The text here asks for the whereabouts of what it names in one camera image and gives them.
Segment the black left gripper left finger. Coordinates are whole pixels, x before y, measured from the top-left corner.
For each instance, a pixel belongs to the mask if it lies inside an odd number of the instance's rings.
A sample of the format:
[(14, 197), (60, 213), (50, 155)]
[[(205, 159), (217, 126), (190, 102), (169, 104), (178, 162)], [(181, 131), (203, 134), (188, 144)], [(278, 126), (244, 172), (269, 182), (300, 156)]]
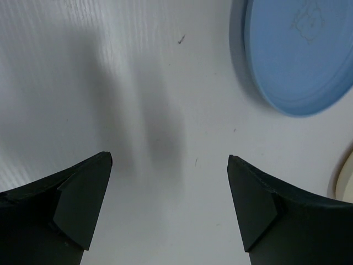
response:
[(1, 193), (1, 264), (80, 264), (89, 250), (113, 159), (100, 152)]

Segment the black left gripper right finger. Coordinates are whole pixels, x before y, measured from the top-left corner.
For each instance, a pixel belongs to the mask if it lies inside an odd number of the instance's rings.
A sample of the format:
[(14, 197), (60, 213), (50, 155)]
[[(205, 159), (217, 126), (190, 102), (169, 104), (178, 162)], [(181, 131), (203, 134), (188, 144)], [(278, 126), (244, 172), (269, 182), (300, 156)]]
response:
[(352, 204), (313, 194), (238, 156), (227, 174), (252, 264), (351, 264)]

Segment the blue plate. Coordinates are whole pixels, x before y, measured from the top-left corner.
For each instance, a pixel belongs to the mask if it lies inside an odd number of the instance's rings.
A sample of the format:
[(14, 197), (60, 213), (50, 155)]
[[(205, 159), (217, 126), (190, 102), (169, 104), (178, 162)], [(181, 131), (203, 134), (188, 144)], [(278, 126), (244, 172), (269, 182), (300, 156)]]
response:
[(253, 101), (318, 114), (352, 90), (352, 2), (233, 1), (229, 51)]

